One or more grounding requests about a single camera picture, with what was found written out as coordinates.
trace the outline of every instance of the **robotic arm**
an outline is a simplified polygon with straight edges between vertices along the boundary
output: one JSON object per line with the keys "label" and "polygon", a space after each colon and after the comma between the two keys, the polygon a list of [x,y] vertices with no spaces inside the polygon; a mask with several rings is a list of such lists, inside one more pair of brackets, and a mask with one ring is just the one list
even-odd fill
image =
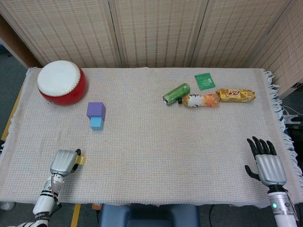
{"label": "robotic arm", "polygon": [[268,197],[278,227],[297,227],[298,217],[289,199],[288,191],[283,187],[287,181],[284,168],[274,145],[267,141],[252,137],[254,142],[247,139],[252,154],[256,160],[258,174],[245,166],[247,174],[265,186],[269,187]]}
{"label": "robotic arm", "polygon": [[62,207],[58,202],[58,195],[64,183],[64,177],[75,172],[78,164],[84,163],[81,150],[58,150],[51,165],[51,174],[33,209],[35,222],[23,223],[17,227],[47,227],[51,216]]}

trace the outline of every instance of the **drum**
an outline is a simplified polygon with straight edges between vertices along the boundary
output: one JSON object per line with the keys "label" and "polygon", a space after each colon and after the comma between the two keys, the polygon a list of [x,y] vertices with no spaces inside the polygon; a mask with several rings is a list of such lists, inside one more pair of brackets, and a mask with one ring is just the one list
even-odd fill
{"label": "drum", "polygon": [[54,61],[40,71],[37,85],[42,96],[56,105],[78,102],[87,88],[82,69],[70,61]]}

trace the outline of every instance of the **plastic bottle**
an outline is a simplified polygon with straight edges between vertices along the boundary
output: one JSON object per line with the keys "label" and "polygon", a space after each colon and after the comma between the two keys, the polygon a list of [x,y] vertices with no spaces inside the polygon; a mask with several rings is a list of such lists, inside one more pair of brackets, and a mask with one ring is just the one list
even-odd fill
{"label": "plastic bottle", "polygon": [[219,102],[220,97],[216,93],[208,95],[187,95],[178,99],[179,104],[188,107],[216,107],[219,105]]}

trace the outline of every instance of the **white tablecloth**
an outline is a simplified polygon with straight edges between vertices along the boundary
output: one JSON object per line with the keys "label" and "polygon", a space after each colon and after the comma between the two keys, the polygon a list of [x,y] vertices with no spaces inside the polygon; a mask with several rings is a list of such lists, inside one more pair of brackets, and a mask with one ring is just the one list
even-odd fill
{"label": "white tablecloth", "polygon": [[[303,201],[301,171],[278,120],[270,73],[262,69],[83,69],[89,87],[71,106],[50,105],[40,95],[31,69],[1,156],[0,201],[35,203],[58,149],[80,148],[84,166],[65,178],[60,201],[71,203],[269,204],[246,138],[270,140],[287,175],[286,188]],[[200,91],[195,75],[210,72],[215,88]],[[251,103],[218,108],[166,106],[162,96],[188,83],[191,94],[218,88],[256,92]],[[107,108],[104,129],[92,131],[88,102]]]}

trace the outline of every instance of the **yellow snack package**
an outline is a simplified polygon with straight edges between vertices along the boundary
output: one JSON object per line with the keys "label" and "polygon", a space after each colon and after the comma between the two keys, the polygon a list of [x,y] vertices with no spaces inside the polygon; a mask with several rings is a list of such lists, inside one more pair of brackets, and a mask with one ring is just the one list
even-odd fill
{"label": "yellow snack package", "polygon": [[255,92],[246,89],[219,89],[221,102],[248,103],[256,98]]}

